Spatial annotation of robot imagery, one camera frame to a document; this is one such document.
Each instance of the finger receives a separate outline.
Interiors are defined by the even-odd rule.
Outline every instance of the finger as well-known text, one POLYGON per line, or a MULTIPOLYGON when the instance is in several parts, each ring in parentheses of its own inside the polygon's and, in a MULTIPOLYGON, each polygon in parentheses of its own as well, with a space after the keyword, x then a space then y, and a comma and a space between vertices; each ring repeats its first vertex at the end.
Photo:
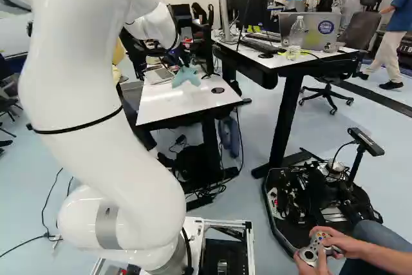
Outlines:
POLYGON ((317 269, 321 274, 328 273, 328 262, 326 261, 326 253, 323 246, 317 248, 317 269))
POLYGON ((331 227, 314 227, 310 232, 309 232, 309 236, 312 237, 312 235, 315 232, 318 231, 322 231, 322 232, 326 232, 328 233, 330 236, 340 236, 342 235, 342 233, 340 233, 339 231, 336 231, 335 229, 331 228, 331 227))
POLYGON ((333 257, 336 259, 336 260, 340 260, 340 259, 343 259, 345 256, 343 255, 343 254, 338 254, 337 252, 333 252, 333 257))
POLYGON ((294 260, 299 270, 304 270, 306 267, 308 267, 308 264, 299 257, 298 252, 295 252, 294 260))

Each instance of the keyboard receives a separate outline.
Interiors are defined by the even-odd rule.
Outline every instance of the keyboard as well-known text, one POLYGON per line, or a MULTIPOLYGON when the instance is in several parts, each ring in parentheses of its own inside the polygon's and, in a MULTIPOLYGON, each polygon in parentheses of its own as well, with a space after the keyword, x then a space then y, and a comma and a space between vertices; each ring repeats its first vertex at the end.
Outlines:
POLYGON ((256 32, 256 33, 249 33, 247 35, 248 38, 252 38, 252 39, 259 39, 259 40, 263 40, 263 41, 270 41, 270 42, 281 42, 281 38, 280 37, 276 37, 274 35, 267 35, 266 33, 263 32, 256 32))
POLYGON ((239 43, 244 46, 247 46, 248 48, 253 48, 254 50, 257 50, 265 54, 276 54, 277 52, 279 52, 279 48, 271 46, 267 43, 257 42, 255 40, 242 38, 239 43))

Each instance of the hand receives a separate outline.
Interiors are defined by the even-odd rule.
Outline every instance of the hand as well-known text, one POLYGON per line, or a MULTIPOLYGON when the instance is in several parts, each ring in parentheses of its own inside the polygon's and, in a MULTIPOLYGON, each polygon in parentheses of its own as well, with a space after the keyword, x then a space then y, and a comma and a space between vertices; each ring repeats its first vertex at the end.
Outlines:
MULTIPOLYGON (((334 245, 339 247, 344 252, 344 256, 350 259, 359 259, 365 248, 365 245, 367 244, 365 242, 356 240, 355 238, 351 238, 350 236, 347 236, 339 231, 336 231, 331 227, 314 227, 309 232, 309 236, 312 237, 312 234, 316 233, 317 231, 326 232, 331 236, 330 238, 326 238, 322 241, 323 245, 334 245)), ((344 256, 343 254, 338 254, 336 252, 333 254, 333 257, 335 259, 342 259, 344 256)))
POLYGON ((294 254, 294 260, 299 270, 299 275, 332 275, 328 269, 328 264, 326 262, 326 254, 324 253, 323 248, 319 248, 317 267, 311 267, 305 261, 303 261, 297 252, 294 254))

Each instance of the water bottle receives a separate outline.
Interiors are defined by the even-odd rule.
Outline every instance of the water bottle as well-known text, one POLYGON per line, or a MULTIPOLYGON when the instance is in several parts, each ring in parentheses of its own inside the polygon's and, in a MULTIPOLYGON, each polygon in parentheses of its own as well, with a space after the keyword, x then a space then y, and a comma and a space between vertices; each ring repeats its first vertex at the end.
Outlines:
POLYGON ((296 22, 292 25, 289 35, 289 48, 286 53, 286 58, 294 61, 301 53, 301 48, 304 39, 304 32, 306 28, 303 22, 303 16, 298 16, 296 22))

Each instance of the light blue floor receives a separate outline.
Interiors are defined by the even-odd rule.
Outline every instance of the light blue floor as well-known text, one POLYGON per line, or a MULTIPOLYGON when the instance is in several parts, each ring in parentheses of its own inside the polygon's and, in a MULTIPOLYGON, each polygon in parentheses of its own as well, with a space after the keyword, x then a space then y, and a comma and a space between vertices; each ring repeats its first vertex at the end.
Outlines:
MULTIPOLYGON (((125 62, 121 67, 132 81, 134 73, 130 64, 125 62)), ((245 167, 239 177, 227 184, 227 190, 212 205, 197 209, 191 215, 211 219, 252 220, 256 274, 297 274, 293 262, 270 232, 260 192, 261 180, 254 180, 250 175, 252 168, 268 160, 285 80, 280 79, 279 86, 274 90, 264 90, 241 75, 238 80, 244 97, 253 99, 251 105, 242 107, 240 111, 245 167)), ((406 79, 404 82, 406 86, 401 94, 406 95, 412 90, 412 81, 406 79)), ((309 87, 324 86, 310 77, 305 78, 304 84, 309 87)), ((319 156, 331 157, 341 144, 350 140, 346 133, 348 127, 357 126, 371 134, 386 154, 378 158, 365 155, 356 182, 369 193, 374 208, 383 215, 385 225, 412 241, 412 229, 408 223, 412 219, 408 212, 408 193, 412 183, 409 161, 409 143, 412 140, 409 127, 412 120, 340 88, 335 91, 355 97, 355 104, 349 107, 337 100, 339 111, 334 117, 329 115, 330 107, 323 99, 298 106, 287 152, 293 153, 299 147, 305 147, 319 156)), ((24 115, 16 123, 12 123, 7 116, 1 117, 0 121, 4 122, 5 129, 17 135, 14 144, 0 157, 0 252, 4 252, 28 238, 44 233, 41 208, 60 165, 40 138, 26 130, 28 121, 24 115)), ((177 129, 175 132, 161 130, 155 133, 159 148, 166 151, 182 133, 188 136, 190 144, 201 142, 200 129, 196 126, 177 129)), ((8 137, 0 132, 0 140, 3 139, 8 137)), ((348 146, 343 149, 339 160, 351 166, 355 148, 348 146)), ((230 166, 233 162, 226 158, 224 164, 230 166)), ((70 177, 70 172, 64 171, 53 191, 46 210, 49 227, 55 224, 70 177)), ((50 242, 37 240, 1 258, 0 274, 88 275, 95 260, 95 257, 78 251, 67 242, 62 242, 53 251, 50 242)), ((331 261, 331 270, 337 274, 340 264, 331 261)))
MULTIPOLYGON (((368 65, 363 64, 361 70, 365 70, 368 65)), ((350 79, 348 82, 367 88, 375 93, 379 93, 385 97, 391 98, 393 100, 399 101, 408 106, 412 106, 412 77, 402 74, 403 83, 405 86, 397 90, 383 90, 379 87, 379 84, 386 83, 389 81, 388 73, 386 72, 385 67, 377 70, 369 76, 367 81, 364 81, 360 78, 350 79)))

